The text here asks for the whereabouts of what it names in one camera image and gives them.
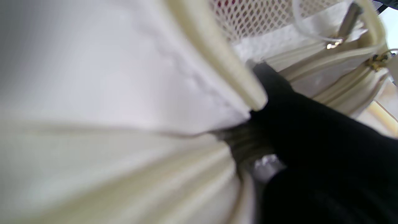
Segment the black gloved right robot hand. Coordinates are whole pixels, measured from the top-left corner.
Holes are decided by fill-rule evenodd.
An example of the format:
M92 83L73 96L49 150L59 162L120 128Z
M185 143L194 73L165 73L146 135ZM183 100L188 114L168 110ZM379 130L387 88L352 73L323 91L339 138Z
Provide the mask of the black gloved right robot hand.
M218 133L256 189L256 224L396 224L397 139L252 66L268 103Z

